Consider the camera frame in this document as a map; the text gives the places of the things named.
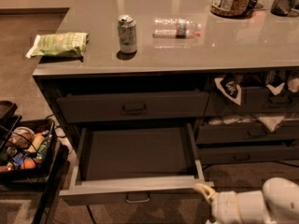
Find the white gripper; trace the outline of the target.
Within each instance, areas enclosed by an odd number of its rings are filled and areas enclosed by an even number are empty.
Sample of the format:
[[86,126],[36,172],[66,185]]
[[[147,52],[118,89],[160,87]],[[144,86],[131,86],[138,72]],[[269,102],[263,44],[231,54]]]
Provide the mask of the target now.
[[217,192],[202,183],[193,188],[211,204],[213,224],[264,224],[265,206],[260,190]]

